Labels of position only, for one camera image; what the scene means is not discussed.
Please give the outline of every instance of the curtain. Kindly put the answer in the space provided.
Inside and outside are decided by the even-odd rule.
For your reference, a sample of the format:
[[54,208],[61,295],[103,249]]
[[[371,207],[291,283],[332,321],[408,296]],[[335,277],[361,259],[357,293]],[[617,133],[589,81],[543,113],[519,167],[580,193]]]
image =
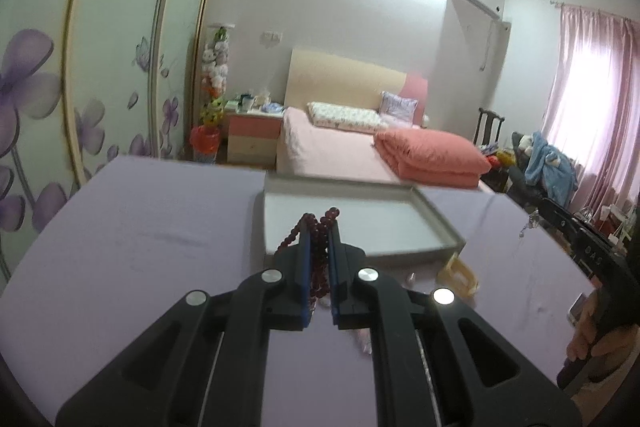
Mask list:
[[640,189],[640,23],[562,6],[560,59],[542,134],[576,164],[571,210],[623,210]]

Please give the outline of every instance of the floral pillow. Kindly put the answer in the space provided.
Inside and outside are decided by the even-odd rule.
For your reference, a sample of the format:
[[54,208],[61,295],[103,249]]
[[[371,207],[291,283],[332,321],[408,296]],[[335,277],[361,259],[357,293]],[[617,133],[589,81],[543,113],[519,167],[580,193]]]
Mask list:
[[403,98],[388,91],[382,92],[380,114],[388,114],[398,120],[413,123],[416,107],[418,107],[418,101],[413,98]]
[[343,131],[374,134],[388,126],[373,109],[346,107],[333,103],[309,102],[306,104],[311,122],[316,127],[329,127]]

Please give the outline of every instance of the beige headboard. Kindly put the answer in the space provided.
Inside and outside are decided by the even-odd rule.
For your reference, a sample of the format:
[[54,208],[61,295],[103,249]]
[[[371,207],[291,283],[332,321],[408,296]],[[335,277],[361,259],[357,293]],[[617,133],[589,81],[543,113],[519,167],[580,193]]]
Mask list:
[[350,58],[294,49],[284,105],[306,110],[307,102],[378,109],[382,91],[399,93],[406,74]]

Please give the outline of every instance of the blue cloth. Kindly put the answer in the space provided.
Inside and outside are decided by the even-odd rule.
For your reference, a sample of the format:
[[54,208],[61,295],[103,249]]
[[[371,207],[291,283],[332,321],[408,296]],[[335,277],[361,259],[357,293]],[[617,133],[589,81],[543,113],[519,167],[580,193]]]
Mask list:
[[575,169],[569,158],[554,146],[549,145],[540,131],[533,133],[533,150],[529,166],[524,172],[527,185],[537,185],[542,177],[546,193],[551,200],[566,207],[569,199],[578,188]]

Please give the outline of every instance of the purple pillow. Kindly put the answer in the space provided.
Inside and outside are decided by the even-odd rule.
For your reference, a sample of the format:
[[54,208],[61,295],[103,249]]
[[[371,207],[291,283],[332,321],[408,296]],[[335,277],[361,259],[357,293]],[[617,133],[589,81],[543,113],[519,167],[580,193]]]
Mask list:
[[413,123],[416,107],[418,107],[418,101],[414,98],[402,98],[402,96],[392,92],[383,91],[379,113],[380,115],[388,114],[398,118],[398,120]]

